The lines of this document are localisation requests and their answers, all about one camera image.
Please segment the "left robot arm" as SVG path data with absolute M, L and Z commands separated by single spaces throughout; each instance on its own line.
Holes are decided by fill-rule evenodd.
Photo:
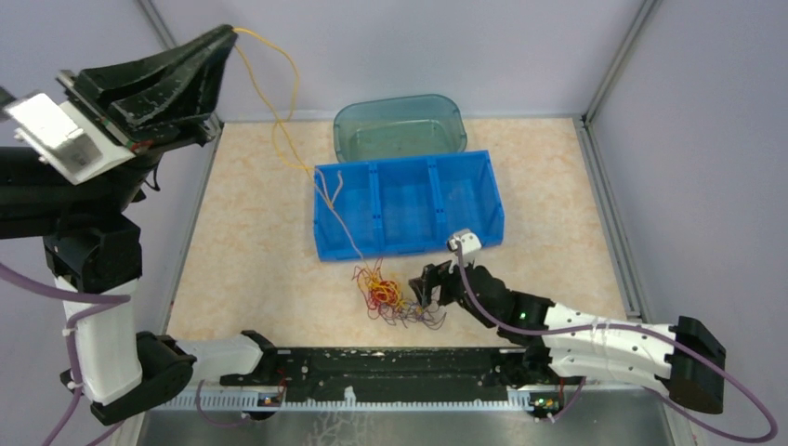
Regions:
M 125 209 L 163 156 L 214 139 L 208 127 L 237 33 L 222 24 L 188 43 L 109 66 L 63 71 L 66 98 L 1 95 L 18 148 L 1 151 L 1 236 L 38 237 L 53 284 L 2 267 L 4 281 L 59 300 L 69 369 L 62 383 L 105 426 L 187 386 L 265 385 L 272 345 L 247 330 L 217 341 L 140 332 L 131 296 L 142 275 L 140 227 Z

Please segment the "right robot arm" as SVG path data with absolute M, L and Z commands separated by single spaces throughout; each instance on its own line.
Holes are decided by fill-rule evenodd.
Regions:
M 525 347 L 523 370 L 535 383 L 557 377 L 614 380 L 654 390 L 681 407 L 721 414 L 726 349 L 699 320 L 635 324 L 569 308 L 508 288 L 483 266 L 429 264 L 408 281 L 428 307 L 456 304 L 498 336 Z

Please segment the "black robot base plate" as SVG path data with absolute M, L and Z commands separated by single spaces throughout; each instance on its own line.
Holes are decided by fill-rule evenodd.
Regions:
M 287 402 L 333 402 L 352 388 L 358 402 L 482 402 L 510 389 L 561 383 L 522 348 L 269 348 L 249 374 L 223 387 L 271 386 Z

